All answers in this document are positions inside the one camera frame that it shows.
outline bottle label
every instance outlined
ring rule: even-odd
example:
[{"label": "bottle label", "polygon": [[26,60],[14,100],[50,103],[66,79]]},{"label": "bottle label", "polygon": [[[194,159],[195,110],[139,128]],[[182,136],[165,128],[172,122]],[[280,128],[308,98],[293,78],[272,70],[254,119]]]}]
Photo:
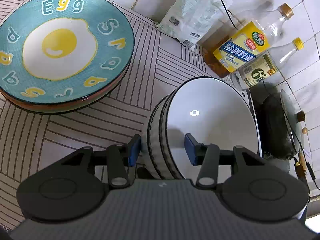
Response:
[{"label": "bottle label", "polygon": [[267,77],[278,72],[278,68],[272,63],[268,53],[258,57],[254,62],[239,71],[242,80],[252,87]]},{"label": "bottle label", "polygon": [[270,47],[267,38],[249,22],[213,54],[232,73]]}]

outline cooking wine bottle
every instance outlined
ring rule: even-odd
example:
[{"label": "cooking wine bottle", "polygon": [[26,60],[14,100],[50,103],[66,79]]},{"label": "cooking wine bottle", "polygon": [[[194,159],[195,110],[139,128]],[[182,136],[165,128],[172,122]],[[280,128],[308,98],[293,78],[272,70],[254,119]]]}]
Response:
[{"label": "cooking wine bottle", "polygon": [[209,49],[204,61],[220,78],[229,75],[276,43],[283,23],[292,15],[291,8],[284,3],[277,10],[246,21],[234,35]]},{"label": "cooking wine bottle", "polygon": [[295,38],[292,42],[266,50],[252,63],[244,65],[231,74],[233,85],[238,91],[246,90],[281,70],[289,58],[303,49],[303,42]]}]

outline striped tablecloth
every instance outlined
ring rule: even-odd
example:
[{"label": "striped tablecloth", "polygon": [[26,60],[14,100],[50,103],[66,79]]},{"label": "striped tablecloth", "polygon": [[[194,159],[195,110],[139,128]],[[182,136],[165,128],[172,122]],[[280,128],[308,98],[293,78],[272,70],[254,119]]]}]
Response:
[{"label": "striped tablecloth", "polygon": [[[28,1],[0,0],[1,22]],[[202,47],[193,52],[157,31],[152,20],[107,1],[128,18],[135,36],[129,70],[111,94],[82,110],[51,116],[22,111],[0,94],[0,225],[13,229],[24,220],[16,200],[21,181],[83,146],[103,150],[129,142],[158,101],[184,81],[216,77],[203,61]],[[229,77],[223,81],[232,84]],[[254,115],[249,92],[240,95]],[[96,176],[106,181],[106,167],[97,167]]]}]

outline qr code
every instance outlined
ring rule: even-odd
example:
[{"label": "qr code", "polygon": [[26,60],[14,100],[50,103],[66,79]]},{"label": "qr code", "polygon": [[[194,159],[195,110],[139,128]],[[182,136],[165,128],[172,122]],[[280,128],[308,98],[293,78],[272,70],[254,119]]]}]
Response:
[{"label": "qr code", "polygon": [[170,18],[170,22],[172,22],[174,25],[178,26],[180,21],[178,21],[176,18],[174,18],[173,16],[171,16]]}]

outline plastic bag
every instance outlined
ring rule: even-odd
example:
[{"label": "plastic bag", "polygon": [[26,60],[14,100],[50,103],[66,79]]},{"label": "plastic bag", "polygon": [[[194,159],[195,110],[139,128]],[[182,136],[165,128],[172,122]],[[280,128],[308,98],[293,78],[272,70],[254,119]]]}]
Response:
[{"label": "plastic bag", "polygon": [[[232,0],[223,0],[228,9]],[[225,14],[221,0],[176,0],[157,29],[195,49],[199,39]]]}]

